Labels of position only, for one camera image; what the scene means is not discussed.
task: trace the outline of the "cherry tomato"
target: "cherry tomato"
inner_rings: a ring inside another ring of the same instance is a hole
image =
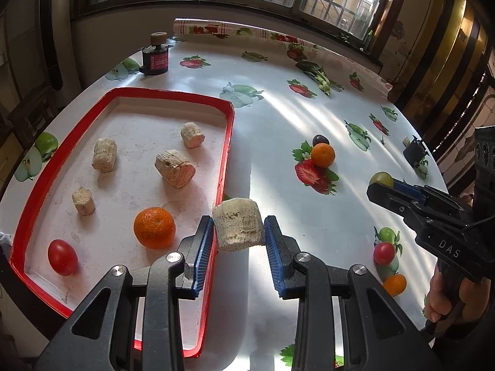
[[[394,257],[394,245],[388,241],[378,244],[373,251],[373,261],[378,265],[386,266],[394,260]]]
[[[55,272],[70,276],[77,271],[77,254],[64,240],[53,240],[48,247],[48,261]]]

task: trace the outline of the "small orange fruit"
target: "small orange fruit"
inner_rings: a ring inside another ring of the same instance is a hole
[[[407,286],[407,280],[404,275],[394,275],[388,277],[383,283],[383,288],[390,296],[395,297],[402,293]]]
[[[335,151],[327,143],[316,144],[311,150],[311,160],[318,167],[328,167],[335,160]]]
[[[175,237],[174,218],[163,208],[144,209],[134,219],[134,234],[145,247],[165,248]]]

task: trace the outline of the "human hand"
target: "human hand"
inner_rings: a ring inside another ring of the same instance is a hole
[[[462,314],[454,323],[477,321],[487,309],[491,282],[484,277],[479,283],[464,278],[459,289],[459,298],[465,304]],[[435,273],[430,281],[430,292],[426,296],[425,316],[431,322],[438,322],[442,315],[452,310],[452,303],[443,294],[444,281],[435,265]]]

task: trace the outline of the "strawberry print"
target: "strawberry print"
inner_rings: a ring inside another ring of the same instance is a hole
[[[206,32],[204,31],[203,27],[193,26],[193,27],[189,27],[189,33],[190,34],[192,34],[192,33],[201,34],[201,33],[206,33]]]
[[[287,50],[287,56],[298,63],[299,61],[307,60],[308,58],[304,55],[304,46],[300,44],[289,43],[289,48]]]
[[[206,33],[218,33],[218,27],[212,25],[206,25],[204,27]]]
[[[311,92],[306,85],[303,85],[297,79],[287,82],[289,83],[289,88],[305,98],[314,99],[314,97],[317,96],[316,93]]]
[[[339,177],[329,168],[315,166],[311,160],[312,149],[308,141],[304,141],[299,149],[292,151],[292,156],[298,162],[294,166],[295,175],[305,186],[313,188],[319,194],[335,195],[335,181]]]
[[[354,86],[354,88],[356,88],[360,92],[364,91],[364,88],[361,86],[361,83],[359,81],[359,77],[357,76],[356,71],[354,71],[352,74],[349,75],[349,80],[351,82],[351,85]]]
[[[196,70],[205,66],[210,66],[204,58],[200,56],[184,57],[184,60],[179,63],[181,66]]]
[[[271,32],[270,39],[274,41],[285,42],[285,36],[275,32]]]
[[[310,162],[310,160],[305,160],[294,166],[295,174],[298,176],[298,179],[308,186],[312,186],[316,182],[320,181],[320,176],[316,171],[316,167],[313,165],[313,162]]]
[[[385,134],[386,136],[389,136],[389,130],[387,130],[387,128],[382,124],[380,120],[373,116],[373,113],[370,113],[370,120],[373,122],[378,130],[382,131],[383,134]]]

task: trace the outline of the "cork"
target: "cork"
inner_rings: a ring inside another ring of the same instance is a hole
[[[155,32],[152,33],[152,46],[159,46],[160,44],[167,43],[167,32]]]

